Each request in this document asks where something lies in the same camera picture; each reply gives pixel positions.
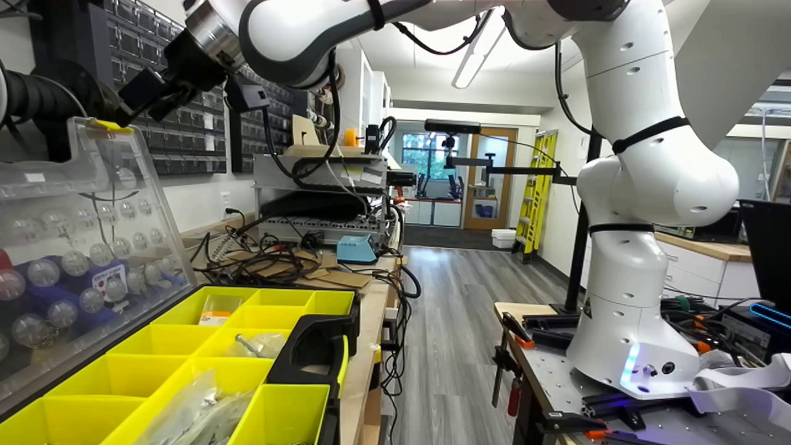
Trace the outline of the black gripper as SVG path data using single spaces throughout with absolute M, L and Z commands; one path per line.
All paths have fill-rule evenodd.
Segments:
M 130 118 L 164 122 L 194 94 L 225 81 L 245 65 L 240 19 L 247 0 L 183 0 L 187 28 L 166 45 L 161 72 L 141 69 L 122 92 Z

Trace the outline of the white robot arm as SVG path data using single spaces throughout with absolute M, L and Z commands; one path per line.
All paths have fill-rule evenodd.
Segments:
M 576 190 L 590 215 L 590 285 L 567 359 L 638 401 L 696 388 L 784 388 L 790 359 L 744 368 L 703 353 L 660 317 L 667 255 L 660 225 L 700 227 L 735 207 L 738 169 L 714 145 L 791 66 L 790 0 L 711 0 L 688 29 L 688 0 L 187 0 L 187 29 L 161 69 L 125 89 L 130 118 L 166 117 L 195 94 L 247 75 L 307 89 L 332 49 L 395 22 L 459 26 L 499 7 L 524 49 L 578 47 L 594 134 Z

